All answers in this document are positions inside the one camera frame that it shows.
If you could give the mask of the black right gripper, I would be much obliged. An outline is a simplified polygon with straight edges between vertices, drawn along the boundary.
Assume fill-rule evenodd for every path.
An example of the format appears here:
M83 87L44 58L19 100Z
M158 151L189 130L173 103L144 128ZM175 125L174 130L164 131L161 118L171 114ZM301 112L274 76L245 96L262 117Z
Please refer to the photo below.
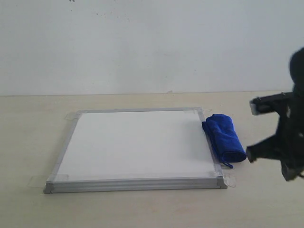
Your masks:
M286 181L304 175L304 88L296 85L288 103L279 106L279 122L276 134L281 152L281 172ZM274 136L246 148L250 163L258 158L274 159Z

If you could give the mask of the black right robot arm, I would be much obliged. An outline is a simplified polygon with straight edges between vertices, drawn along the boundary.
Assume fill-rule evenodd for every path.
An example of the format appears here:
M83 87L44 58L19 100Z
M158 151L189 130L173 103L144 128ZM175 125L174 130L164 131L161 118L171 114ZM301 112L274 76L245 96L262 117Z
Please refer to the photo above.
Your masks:
M292 92L257 97L250 101L253 115L279 115L274 135L246 148L250 163L257 159L278 160L286 181L303 178L304 171L304 50L294 52L289 61L294 83Z

